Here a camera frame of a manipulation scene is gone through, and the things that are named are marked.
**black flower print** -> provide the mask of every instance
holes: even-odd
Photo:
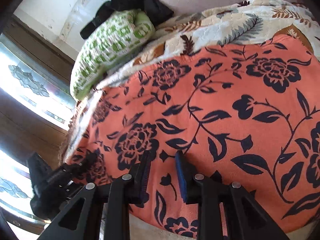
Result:
[[[248,119],[253,113],[255,100],[249,95],[242,95],[241,99],[233,103],[232,108],[238,110],[238,116],[242,120]]]
[[[299,69],[287,65],[280,58],[256,58],[247,66],[246,73],[249,76],[263,77],[264,83],[278,93],[284,93],[289,82],[301,80]]]
[[[92,118],[94,119],[94,121],[92,125],[95,125],[97,122],[103,122],[104,119],[108,116],[111,106],[112,104],[108,100],[103,100],[93,112]]]
[[[198,220],[193,220],[189,227],[188,221],[184,217],[179,217],[177,219],[167,218],[167,224],[164,228],[171,233],[196,238],[198,224]]]
[[[176,60],[166,61],[153,74],[153,86],[161,90],[173,88],[179,79],[191,71],[188,65],[180,66]]]
[[[90,153],[92,152],[87,150],[86,155],[89,155]],[[86,173],[83,173],[77,176],[76,178],[80,180],[85,179],[87,183],[91,183],[91,182],[96,183],[97,180],[100,180],[99,185],[111,183],[112,177],[108,176],[107,174],[107,170],[104,162],[104,155],[100,152],[99,148],[97,148],[94,151],[94,153],[97,155],[96,162],[90,167],[90,169]],[[81,161],[82,158],[83,156],[81,156],[81,158],[77,158],[77,162]]]
[[[313,188],[320,186],[320,122],[311,130],[312,150],[314,152],[310,157],[310,164],[307,168],[307,181],[313,185]]]
[[[132,126],[129,132],[120,136],[115,150],[118,153],[118,168],[123,171],[124,169],[130,169],[136,161],[140,161],[140,158],[144,151],[150,151],[150,154],[154,154],[158,150],[159,142],[154,139],[156,136],[156,125],[146,123],[136,123]]]

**black cloth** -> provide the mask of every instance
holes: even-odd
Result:
[[[141,9],[149,17],[154,26],[165,22],[173,15],[173,11],[161,3],[159,0],[111,0],[105,2],[97,11],[96,17],[89,22],[80,32],[85,40],[104,23],[113,12]]]

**wall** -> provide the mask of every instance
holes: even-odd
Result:
[[[15,15],[62,52],[76,59],[80,30],[107,0],[23,0]]]

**pillow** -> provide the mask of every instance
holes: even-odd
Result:
[[[154,32],[144,12],[113,13],[85,41],[71,73],[71,95],[83,100],[105,71],[129,61]]]

